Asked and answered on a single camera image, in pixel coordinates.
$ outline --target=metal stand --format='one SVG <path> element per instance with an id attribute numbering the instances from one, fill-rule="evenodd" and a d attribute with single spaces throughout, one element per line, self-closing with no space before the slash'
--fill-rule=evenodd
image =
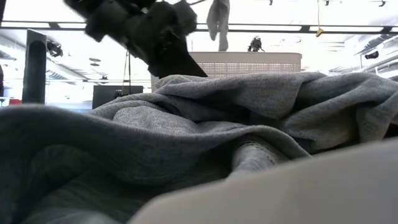
<path id="1" fill-rule="evenodd" d="M 45 103 L 47 36 L 27 30 L 22 103 Z"/>

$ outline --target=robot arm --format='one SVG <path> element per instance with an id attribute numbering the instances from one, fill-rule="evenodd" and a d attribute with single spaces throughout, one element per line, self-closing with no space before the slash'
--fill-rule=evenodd
<path id="1" fill-rule="evenodd" d="M 155 0 L 65 0 L 87 19 L 85 32 L 97 42 L 109 35 L 163 78 L 182 74 L 207 77 L 191 58 L 186 36 L 197 15 L 182 0 L 174 5 Z"/>

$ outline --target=red object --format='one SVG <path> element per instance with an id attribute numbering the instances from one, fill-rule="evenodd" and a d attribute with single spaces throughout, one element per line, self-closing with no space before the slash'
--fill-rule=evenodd
<path id="1" fill-rule="evenodd" d="M 10 99 L 9 105 L 19 105 L 22 104 L 22 100 Z"/>

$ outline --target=gray fabric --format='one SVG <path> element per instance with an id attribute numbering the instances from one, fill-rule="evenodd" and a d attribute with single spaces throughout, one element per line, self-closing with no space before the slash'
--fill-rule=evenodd
<path id="1" fill-rule="evenodd" d="M 228 50 L 228 21 L 229 21 L 229 0 L 213 0 L 207 16 L 207 27 L 210 38 L 216 40 L 217 33 L 220 33 L 218 51 Z"/>
<path id="2" fill-rule="evenodd" d="M 0 223 L 125 223 L 156 195 L 398 124 L 398 83 L 365 73 L 174 75 L 157 87 L 88 114 L 0 110 Z"/>

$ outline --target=yellow hanging object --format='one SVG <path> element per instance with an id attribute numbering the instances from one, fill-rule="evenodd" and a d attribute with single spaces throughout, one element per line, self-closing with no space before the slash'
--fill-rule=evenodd
<path id="1" fill-rule="evenodd" d="M 318 28 L 317 37 L 319 37 L 321 34 L 323 34 L 323 29 Z"/>

